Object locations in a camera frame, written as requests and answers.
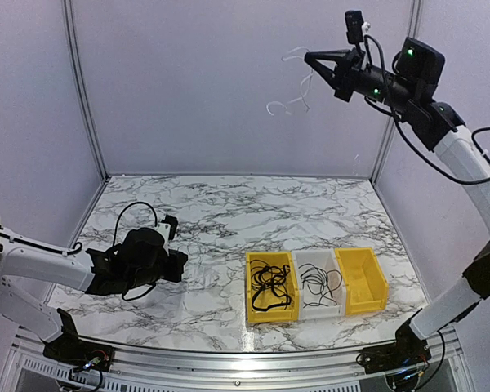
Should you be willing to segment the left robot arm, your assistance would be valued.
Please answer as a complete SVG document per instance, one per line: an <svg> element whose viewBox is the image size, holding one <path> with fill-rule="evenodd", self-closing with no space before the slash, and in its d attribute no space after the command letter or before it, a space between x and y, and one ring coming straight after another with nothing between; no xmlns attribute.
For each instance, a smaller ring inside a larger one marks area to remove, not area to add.
<svg viewBox="0 0 490 392"><path fill-rule="evenodd" d="M81 363L87 346L79 340L72 317L36 300L16 287L11 277L56 283L93 296L125 296L159 280L178 283L188 260L172 250L177 220L166 216L154 228L130 230L105 251L54 247L21 236L0 223L0 315L54 346L69 363Z"/></svg>

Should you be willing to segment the small black cable remnant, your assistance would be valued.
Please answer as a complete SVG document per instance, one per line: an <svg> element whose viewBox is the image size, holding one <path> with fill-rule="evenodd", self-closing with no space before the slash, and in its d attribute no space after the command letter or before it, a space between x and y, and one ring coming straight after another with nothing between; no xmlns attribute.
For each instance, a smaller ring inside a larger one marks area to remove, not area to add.
<svg viewBox="0 0 490 392"><path fill-rule="evenodd" d="M303 264L301 282L313 296L332 301L334 292L341 287L342 274L338 269L324 269L310 263Z"/></svg>

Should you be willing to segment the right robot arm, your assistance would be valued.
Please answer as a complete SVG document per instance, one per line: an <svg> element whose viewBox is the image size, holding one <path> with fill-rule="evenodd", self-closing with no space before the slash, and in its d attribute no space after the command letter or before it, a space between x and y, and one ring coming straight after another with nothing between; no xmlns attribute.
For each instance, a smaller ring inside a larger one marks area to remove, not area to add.
<svg viewBox="0 0 490 392"><path fill-rule="evenodd" d="M445 62L440 52L406 38L391 70L384 64L373 65L369 50L358 47L310 51L304 61L337 98L349 101L358 92L370 103L388 106L395 125L408 124L423 146L444 164L436 171L465 187L490 236L490 160L475 144L474 133L459 114L433 98ZM451 288L402 324L388 358L397 366L408 364L424 348L427 338L463 319L489 297L490 240Z"/></svg>

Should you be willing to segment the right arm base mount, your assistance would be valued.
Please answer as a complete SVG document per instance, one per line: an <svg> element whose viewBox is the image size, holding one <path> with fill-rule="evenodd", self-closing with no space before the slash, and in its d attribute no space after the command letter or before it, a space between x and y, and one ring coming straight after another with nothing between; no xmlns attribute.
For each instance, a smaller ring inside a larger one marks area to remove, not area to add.
<svg viewBox="0 0 490 392"><path fill-rule="evenodd" d="M363 367L366 374L406 368L431 359L427 340L420 339L412 331L411 321L412 318L409 318L396 330L393 342L360 350L356 363Z"/></svg>

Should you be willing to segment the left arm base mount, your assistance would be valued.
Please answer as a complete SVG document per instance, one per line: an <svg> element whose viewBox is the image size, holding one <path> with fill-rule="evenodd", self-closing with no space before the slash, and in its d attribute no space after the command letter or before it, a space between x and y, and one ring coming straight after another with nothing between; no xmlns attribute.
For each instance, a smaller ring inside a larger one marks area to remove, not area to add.
<svg viewBox="0 0 490 392"><path fill-rule="evenodd" d="M42 341L43 355L78 368L84 368L87 363L99 359L94 365L102 372L107 372L114 355L113 346L81 339L72 316L60 308L56 312L60 317L60 330L56 338Z"/></svg>

